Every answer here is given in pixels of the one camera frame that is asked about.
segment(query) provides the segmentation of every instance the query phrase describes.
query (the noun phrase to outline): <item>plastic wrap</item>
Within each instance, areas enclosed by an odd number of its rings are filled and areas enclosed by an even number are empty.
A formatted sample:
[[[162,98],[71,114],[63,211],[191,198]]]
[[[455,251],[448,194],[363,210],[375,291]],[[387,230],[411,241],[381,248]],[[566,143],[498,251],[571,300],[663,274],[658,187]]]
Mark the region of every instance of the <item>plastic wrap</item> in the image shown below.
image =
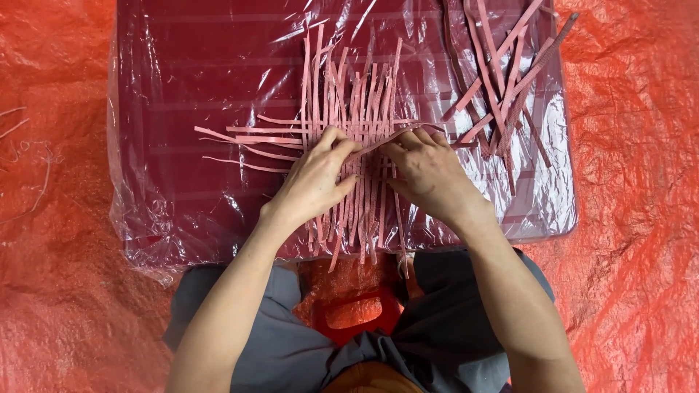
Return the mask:
[[[552,7],[550,1],[544,5]],[[470,82],[476,65],[459,7],[450,4],[452,39]],[[525,7],[523,1],[487,2],[496,45]],[[213,155],[257,165],[266,160],[234,145],[199,141],[192,129],[254,127],[258,114],[294,118],[308,27],[324,23],[326,39],[349,47],[350,71],[361,70],[368,50],[375,62],[388,62],[402,38],[396,117],[445,120],[461,92],[445,49],[443,15],[437,0],[284,0],[268,2],[262,10],[234,1],[119,1],[108,144],[115,184],[111,218],[128,260],[142,269],[178,269],[232,259],[284,176],[201,159]],[[539,45],[555,35],[555,26],[549,13],[533,16],[522,71]],[[536,80],[527,106],[552,167],[543,165],[526,127],[517,133],[512,141],[516,196],[510,195],[501,159],[483,159],[478,148],[457,150],[513,243],[560,236],[577,223],[559,57]],[[476,107],[480,115],[486,113],[480,94]],[[458,136],[470,126],[470,118],[457,113],[445,128]],[[399,211],[407,249],[459,246],[448,228],[415,206],[401,200]],[[379,251],[400,250],[396,223],[395,215],[387,215],[385,249]],[[307,237],[301,227],[278,257],[312,259]],[[356,246],[343,246],[344,255],[356,252]]]

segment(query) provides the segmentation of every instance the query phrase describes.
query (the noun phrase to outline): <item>red tarp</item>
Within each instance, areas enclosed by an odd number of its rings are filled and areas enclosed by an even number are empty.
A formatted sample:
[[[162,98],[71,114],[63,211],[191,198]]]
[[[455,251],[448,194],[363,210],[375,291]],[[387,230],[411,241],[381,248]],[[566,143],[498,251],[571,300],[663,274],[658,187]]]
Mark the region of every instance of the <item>red tarp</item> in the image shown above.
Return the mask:
[[[579,226],[525,250],[554,287],[590,392],[695,392],[699,5],[556,9],[582,14],[562,47]],[[1,158],[20,151],[14,163],[0,159],[0,221],[32,207],[52,153],[37,209],[0,225],[0,392],[164,385],[170,355],[159,335],[172,288],[126,268],[107,218],[114,10],[113,1],[0,4],[0,112],[27,107],[0,130],[30,119],[0,140]],[[344,264],[315,276],[314,291],[330,297],[334,283],[362,287],[382,274]]]

